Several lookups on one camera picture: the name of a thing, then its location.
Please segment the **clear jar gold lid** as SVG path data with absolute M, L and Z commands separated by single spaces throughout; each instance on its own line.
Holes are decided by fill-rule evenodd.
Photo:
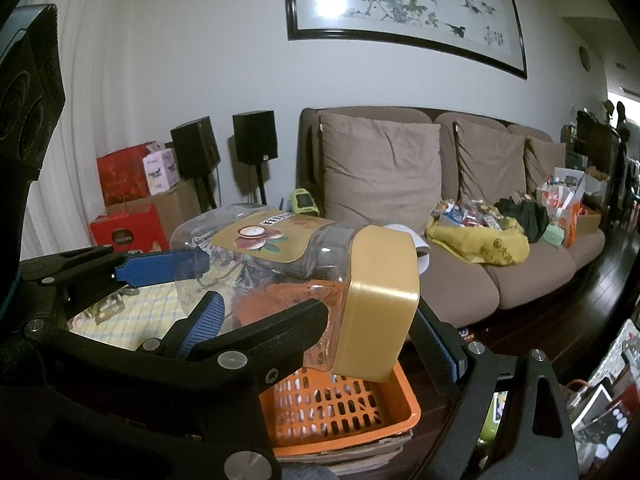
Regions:
M 184 222 L 170 248 L 209 255 L 200 278 L 175 284 L 186 314 L 206 292 L 221 294 L 218 336 L 317 299 L 329 310 L 328 324 L 304 365 L 369 382 L 390 376 L 430 264 L 428 245 L 403 224 L 334 221 L 256 205 Z

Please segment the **small snack packet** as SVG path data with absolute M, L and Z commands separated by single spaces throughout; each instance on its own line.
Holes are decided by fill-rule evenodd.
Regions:
M 98 301 L 91 307 L 85 310 L 84 315 L 86 318 L 90 318 L 96 325 L 100 325 L 103 322 L 108 321 L 110 318 L 114 318 L 120 312 L 125 310 L 126 304 L 124 297 L 120 292 L 114 292 L 110 296 Z

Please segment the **red gift box front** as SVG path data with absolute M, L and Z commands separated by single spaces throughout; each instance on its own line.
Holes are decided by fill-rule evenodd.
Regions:
M 112 245 L 115 252 L 163 252 L 169 248 L 160 215 L 154 205 L 113 212 L 90 223 L 98 245 Z

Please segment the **red gift box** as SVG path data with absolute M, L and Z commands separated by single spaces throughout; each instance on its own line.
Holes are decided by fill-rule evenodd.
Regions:
M 146 142 L 96 159 L 106 206 L 140 200 L 150 195 L 143 159 L 159 147 L 156 142 Z
M 112 245 L 115 252 L 163 252 L 169 248 L 160 215 L 154 205 L 113 212 L 90 223 L 98 245 Z

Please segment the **yellow plaid tablecloth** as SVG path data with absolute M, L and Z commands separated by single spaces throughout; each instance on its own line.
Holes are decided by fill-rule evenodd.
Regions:
M 162 338 L 171 325 L 186 315 L 174 284 L 160 284 L 120 291 L 125 310 L 96 325 L 85 311 L 67 322 L 70 332 L 126 350 L 136 350 L 145 339 Z

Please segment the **brown cardboard box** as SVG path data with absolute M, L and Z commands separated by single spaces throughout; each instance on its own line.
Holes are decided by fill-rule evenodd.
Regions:
M 107 214 L 121 214 L 122 212 L 134 211 L 149 205 L 156 207 L 166 240 L 170 240 L 172 233 L 178 226 L 197 217 L 202 212 L 194 183 L 185 180 L 179 181 L 165 193 L 107 206 L 105 212 Z

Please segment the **orange plastic basket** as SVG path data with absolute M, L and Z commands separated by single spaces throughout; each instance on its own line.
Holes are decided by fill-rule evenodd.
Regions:
M 326 455 L 412 430 L 421 409 L 395 364 L 385 382 L 302 367 L 260 395 L 274 455 Z

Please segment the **red gift box top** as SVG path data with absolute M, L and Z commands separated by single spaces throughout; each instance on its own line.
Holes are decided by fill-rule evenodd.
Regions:
M 146 142 L 96 159 L 106 206 L 140 200 L 150 195 L 143 159 L 159 147 L 156 142 Z

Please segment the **pink white small box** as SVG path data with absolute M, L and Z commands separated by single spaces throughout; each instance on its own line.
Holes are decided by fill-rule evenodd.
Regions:
M 142 164 L 151 195 L 168 192 L 180 181 L 175 151 L 172 148 L 146 155 Z

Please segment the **yellow cloth bag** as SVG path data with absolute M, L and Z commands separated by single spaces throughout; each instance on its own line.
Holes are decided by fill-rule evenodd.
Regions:
M 504 218 L 505 230 L 488 226 L 441 226 L 432 220 L 427 239 L 466 263 L 513 266 L 529 256 L 529 242 L 520 224 Z

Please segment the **left black speaker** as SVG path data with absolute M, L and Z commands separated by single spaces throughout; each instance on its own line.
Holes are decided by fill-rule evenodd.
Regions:
M 185 122 L 170 130 L 180 176 L 201 185 L 208 206 L 217 208 L 212 175 L 221 162 L 217 142 L 208 116 Z

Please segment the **black speaker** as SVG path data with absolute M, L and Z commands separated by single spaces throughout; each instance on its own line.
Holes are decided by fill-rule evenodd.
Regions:
M 180 176 L 201 185 L 208 206 L 217 208 L 212 175 L 221 162 L 217 142 L 208 116 L 185 122 L 170 130 Z
M 262 164 L 278 157 L 276 118 L 273 110 L 256 110 L 232 116 L 236 157 L 256 171 L 260 201 L 267 203 Z

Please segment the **green black power station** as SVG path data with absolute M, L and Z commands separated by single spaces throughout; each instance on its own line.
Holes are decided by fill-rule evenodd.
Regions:
M 320 211 L 314 198 L 306 188 L 296 188 L 291 194 L 291 210 L 293 214 L 319 217 Z

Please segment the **brown cushion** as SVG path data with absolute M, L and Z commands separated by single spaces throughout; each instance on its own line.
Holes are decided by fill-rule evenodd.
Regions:
M 553 143 L 529 136 L 525 141 L 525 171 L 527 191 L 534 194 L 548 177 L 554 175 L 555 168 L 565 167 L 566 147 L 563 143 Z
M 439 125 L 328 112 L 319 122 L 326 218 L 422 231 L 442 199 Z
M 454 122 L 460 197 L 493 205 L 526 191 L 525 139 L 459 119 Z

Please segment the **framed ink painting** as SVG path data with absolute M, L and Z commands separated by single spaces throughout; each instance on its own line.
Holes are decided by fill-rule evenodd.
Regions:
M 288 38 L 431 49 L 527 76 L 515 0 L 285 0 Z

